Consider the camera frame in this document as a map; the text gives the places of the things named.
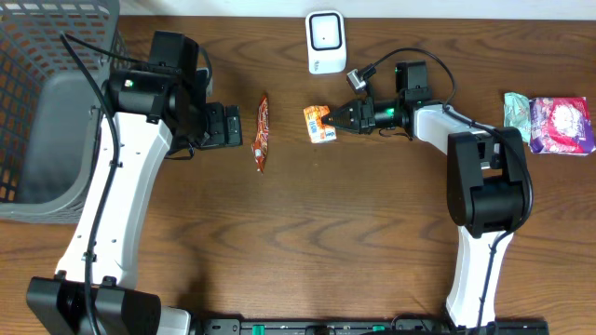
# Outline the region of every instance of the wooden table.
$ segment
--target wooden table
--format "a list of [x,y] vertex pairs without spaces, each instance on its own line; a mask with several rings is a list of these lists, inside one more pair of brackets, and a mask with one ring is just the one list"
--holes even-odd
[[[213,101],[238,104],[245,145],[165,162],[142,235],[139,290],[166,305],[247,318],[389,318],[438,314],[449,293],[456,227],[445,201],[446,158],[421,141],[341,133],[311,144],[303,108],[354,98],[344,74],[311,75],[302,19],[122,18],[132,56],[154,30],[183,32],[213,63]],[[346,20],[348,64],[396,47],[439,55],[459,84],[458,111],[501,125],[503,93],[596,101],[594,22]],[[394,57],[373,79],[394,93]],[[447,76],[430,62],[437,97]],[[261,94],[270,98],[270,155],[250,144]],[[526,152],[531,219],[499,280],[500,317],[545,317],[552,334],[589,334],[596,319],[596,154]],[[52,276],[74,225],[0,223],[0,332],[43,333],[25,304],[34,275]]]

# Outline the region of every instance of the white device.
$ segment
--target white device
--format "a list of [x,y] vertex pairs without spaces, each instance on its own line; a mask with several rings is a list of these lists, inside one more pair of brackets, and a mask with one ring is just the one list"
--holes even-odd
[[336,10],[316,11],[306,16],[305,23],[310,73],[342,72],[347,59],[342,14]]

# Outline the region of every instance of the pink snack package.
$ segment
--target pink snack package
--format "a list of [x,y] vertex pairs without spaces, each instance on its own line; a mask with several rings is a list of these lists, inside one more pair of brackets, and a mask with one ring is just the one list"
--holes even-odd
[[530,100],[534,154],[586,155],[596,150],[586,98]]

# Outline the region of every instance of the gray storage bin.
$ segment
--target gray storage bin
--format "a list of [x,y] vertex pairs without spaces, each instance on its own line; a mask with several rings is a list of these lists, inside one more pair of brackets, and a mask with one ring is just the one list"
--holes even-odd
[[[60,32],[126,55],[117,0],[0,0],[0,218],[78,222],[100,104]],[[124,66],[71,42],[99,85]]]

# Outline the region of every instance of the snack wrapper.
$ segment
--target snack wrapper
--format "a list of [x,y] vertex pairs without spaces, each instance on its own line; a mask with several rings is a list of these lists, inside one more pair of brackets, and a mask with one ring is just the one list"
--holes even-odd
[[305,108],[306,127],[310,141],[313,143],[323,143],[337,139],[335,127],[323,125],[320,118],[329,113],[327,106],[310,106]]
[[521,139],[529,143],[532,123],[530,122],[530,101],[521,94],[505,93],[504,127],[515,127],[521,133]]
[[596,150],[586,98],[536,98],[530,109],[533,153],[585,155]]
[[263,173],[264,163],[267,159],[269,143],[269,100],[263,95],[259,103],[259,112],[257,113],[257,138],[252,144],[252,153],[257,162],[257,171]]

